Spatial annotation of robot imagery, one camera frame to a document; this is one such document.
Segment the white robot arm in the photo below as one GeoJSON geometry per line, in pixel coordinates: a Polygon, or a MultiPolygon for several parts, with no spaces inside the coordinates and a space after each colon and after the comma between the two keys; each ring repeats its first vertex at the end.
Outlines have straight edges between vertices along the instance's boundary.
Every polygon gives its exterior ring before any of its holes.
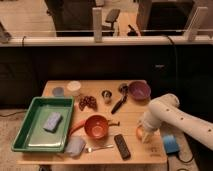
{"type": "Polygon", "coordinates": [[[179,105],[177,96],[170,93],[152,99],[141,118],[142,142],[147,143],[166,122],[213,150],[213,123],[181,111],[179,105]]]}

